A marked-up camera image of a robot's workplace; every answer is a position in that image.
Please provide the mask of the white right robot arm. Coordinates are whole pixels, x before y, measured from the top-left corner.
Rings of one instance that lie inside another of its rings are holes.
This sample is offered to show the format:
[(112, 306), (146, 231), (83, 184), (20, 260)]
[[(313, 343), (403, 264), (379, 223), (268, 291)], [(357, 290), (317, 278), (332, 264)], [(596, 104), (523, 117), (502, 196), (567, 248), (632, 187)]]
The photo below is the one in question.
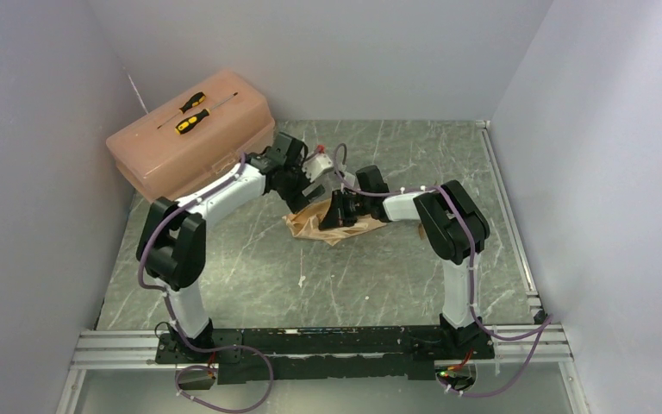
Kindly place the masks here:
[(357, 189), (332, 193), (319, 229), (349, 228), (363, 216), (381, 223), (417, 221), (443, 269), (441, 316), (451, 328), (441, 333), (441, 348), (452, 358), (464, 356), (474, 344), (468, 327), (477, 322), (475, 267), (490, 236), (483, 213), (457, 180), (393, 194), (376, 166), (359, 169), (356, 179)]

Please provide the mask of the orange cloth napkin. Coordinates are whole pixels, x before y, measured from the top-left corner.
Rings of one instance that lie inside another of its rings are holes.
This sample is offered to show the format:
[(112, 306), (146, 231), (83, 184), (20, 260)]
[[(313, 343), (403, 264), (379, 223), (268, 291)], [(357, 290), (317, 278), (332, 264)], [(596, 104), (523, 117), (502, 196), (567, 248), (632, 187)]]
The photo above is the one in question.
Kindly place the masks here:
[(373, 219), (371, 216), (362, 216), (351, 227), (321, 230), (321, 220), (326, 216), (331, 200), (328, 198), (321, 202), (310, 204), (297, 214), (283, 216), (284, 223), (293, 237), (297, 239), (326, 242), (330, 246), (355, 237), (381, 229), (385, 223)]

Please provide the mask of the yellow black screwdriver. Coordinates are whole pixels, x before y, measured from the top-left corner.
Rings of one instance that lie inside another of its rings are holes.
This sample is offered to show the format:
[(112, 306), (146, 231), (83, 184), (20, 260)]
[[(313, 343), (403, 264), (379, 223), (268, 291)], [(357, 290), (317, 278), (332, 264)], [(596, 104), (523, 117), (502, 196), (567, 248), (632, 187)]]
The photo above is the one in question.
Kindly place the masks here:
[[(194, 115), (187, 116), (185, 119), (182, 121), (178, 122), (177, 125), (175, 126), (175, 132), (178, 135), (184, 135), (192, 131), (203, 119), (209, 117), (211, 115), (211, 112), (232, 98), (236, 97), (238, 95), (238, 92), (234, 92), (231, 94), (229, 97), (224, 98), (221, 102), (216, 103), (214, 106), (208, 108), (208, 109), (203, 109), (197, 112)], [(181, 114), (187, 113), (189, 110), (197, 107), (199, 104), (202, 104), (204, 100), (206, 99), (206, 94), (204, 92), (197, 92), (194, 95), (192, 95), (178, 110)]]
[[(199, 104), (201, 104), (204, 100), (206, 99), (206, 94), (202, 91), (199, 91), (192, 95), (179, 109), (178, 113), (183, 115), (189, 110), (197, 107)], [(186, 134), (190, 130), (192, 130), (204, 117), (206, 117), (209, 113), (205, 111), (203, 115), (194, 115), (194, 116), (188, 116), (185, 118), (183, 121), (179, 122), (175, 128), (175, 131), (179, 134)]]

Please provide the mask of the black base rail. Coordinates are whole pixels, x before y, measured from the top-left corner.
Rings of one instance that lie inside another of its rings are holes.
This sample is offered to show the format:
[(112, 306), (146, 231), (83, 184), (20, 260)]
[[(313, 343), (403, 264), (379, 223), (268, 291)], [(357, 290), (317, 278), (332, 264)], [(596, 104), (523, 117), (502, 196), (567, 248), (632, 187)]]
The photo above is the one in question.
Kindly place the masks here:
[(217, 365), (222, 385), (267, 380), (404, 377), (430, 380), (446, 362), (491, 360), (490, 336), (477, 327), (441, 325), (300, 329), (214, 329), (188, 348), (173, 332), (159, 336), (163, 366)]

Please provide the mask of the brown wooden utensil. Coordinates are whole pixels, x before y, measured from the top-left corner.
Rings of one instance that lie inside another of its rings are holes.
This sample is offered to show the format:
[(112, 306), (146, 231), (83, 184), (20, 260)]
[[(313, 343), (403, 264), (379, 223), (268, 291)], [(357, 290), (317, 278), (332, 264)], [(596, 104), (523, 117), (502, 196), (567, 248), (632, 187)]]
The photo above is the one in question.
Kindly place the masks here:
[(427, 234), (422, 223), (418, 225), (418, 234), (422, 240), (427, 238)]

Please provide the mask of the upper yellow black screwdriver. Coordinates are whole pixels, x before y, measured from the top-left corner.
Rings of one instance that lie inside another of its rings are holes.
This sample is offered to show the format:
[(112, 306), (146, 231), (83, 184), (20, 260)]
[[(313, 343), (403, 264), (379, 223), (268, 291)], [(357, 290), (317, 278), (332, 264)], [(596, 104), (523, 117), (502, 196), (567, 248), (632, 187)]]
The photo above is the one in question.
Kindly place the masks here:
[[(179, 109), (178, 113), (183, 115), (189, 110), (197, 107), (199, 104), (201, 104), (204, 100), (206, 99), (206, 94), (202, 91), (199, 91), (192, 95)], [(175, 131), (179, 134), (186, 134), (190, 130), (192, 130), (204, 117), (206, 117), (209, 113), (205, 111), (203, 115), (194, 115), (194, 116), (188, 116), (185, 118), (183, 121), (179, 122), (175, 128)]]

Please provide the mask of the lower yellow black screwdriver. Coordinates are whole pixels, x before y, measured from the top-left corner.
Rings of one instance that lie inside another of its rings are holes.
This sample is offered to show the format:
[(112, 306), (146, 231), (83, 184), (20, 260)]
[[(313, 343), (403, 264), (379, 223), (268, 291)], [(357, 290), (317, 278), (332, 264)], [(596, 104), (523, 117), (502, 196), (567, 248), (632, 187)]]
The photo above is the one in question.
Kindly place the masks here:
[[(187, 116), (185, 119), (182, 121), (178, 122), (177, 125), (175, 126), (175, 132), (178, 135), (184, 135), (192, 131), (203, 119), (209, 117), (211, 115), (211, 112), (232, 98), (236, 97), (238, 95), (238, 92), (234, 92), (231, 94), (229, 97), (224, 98), (221, 102), (216, 103), (214, 106), (208, 108), (208, 109), (203, 109), (197, 112), (194, 115)], [(197, 92), (194, 95), (192, 95), (178, 110), (181, 114), (187, 113), (189, 110), (197, 107), (199, 104), (202, 104), (204, 100), (206, 99), (206, 94), (204, 92)]]

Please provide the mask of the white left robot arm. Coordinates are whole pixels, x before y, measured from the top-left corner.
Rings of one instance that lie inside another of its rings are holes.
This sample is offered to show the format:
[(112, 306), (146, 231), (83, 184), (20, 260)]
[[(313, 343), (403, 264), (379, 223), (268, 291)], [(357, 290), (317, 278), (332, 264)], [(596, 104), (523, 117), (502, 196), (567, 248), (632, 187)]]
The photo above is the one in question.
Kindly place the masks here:
[(324, 193), (320, 183), (334, 170), (318, 148), (279, 133), (260, 153), (242, 154), (216, 181), (177, 200), (157, 198), (150, 205), (136, 259), (137, 279), (161, 293), (177, 334), (179, 351), (193, 362), (213, 350), (213, 323), (204, 309), (199, 278), (206, 263), (206, 233), (244, 204), (274, 192), (297, 213)]

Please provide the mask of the pink plastic toolbox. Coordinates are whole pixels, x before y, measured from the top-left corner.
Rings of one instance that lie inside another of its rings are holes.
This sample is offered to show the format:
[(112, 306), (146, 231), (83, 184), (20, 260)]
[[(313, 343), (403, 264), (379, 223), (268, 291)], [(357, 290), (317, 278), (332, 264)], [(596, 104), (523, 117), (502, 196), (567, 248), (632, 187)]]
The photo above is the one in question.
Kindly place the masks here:
[[(206, 99), (181, 115), (195, 93)], [(178, 122), (238, 95), (184, 135)], [(106, 141), (116, 167), (142, 197), (180, 198), (210, 184), (231, 169), (243, 153), (259, 153), (272, 143), (275, 121), (266, 97), (245, 79), (220, 71), (149, 112)]]

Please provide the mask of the aluminium frame rail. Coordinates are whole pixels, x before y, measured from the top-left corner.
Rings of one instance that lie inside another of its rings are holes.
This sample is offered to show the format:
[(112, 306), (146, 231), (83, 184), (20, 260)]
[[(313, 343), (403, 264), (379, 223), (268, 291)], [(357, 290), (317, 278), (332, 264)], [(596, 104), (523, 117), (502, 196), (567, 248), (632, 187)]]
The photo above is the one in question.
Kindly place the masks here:
[[(514, 336), (535, 328), (534, 325), (493, 325), (491, 329), (503, 336)], [(572, 412), (590, 413), (590, 405), (578, 377), (564, 328), (560, 323), (553, 323), (543, 330), (541, 339), (543, 341), (537, 346), (531, 364), (557, 363)], [(496, 339), (493, 341), (495, 357), (493, 360), (480, 361), (478, 364), (494, 364), (496, 374), (503, 370), (503, 364), (524, 362), (533, 342), (533, 340), (499, 342)], [(152, 330), (82, 332), (74, 349), (56, 413), (76, 413), (79, 395), (88, 371), (160, 369), (172, 372), (190, 365), (177, 362), (159, 363), (156, 356), (158, 350), (159, 338)]]

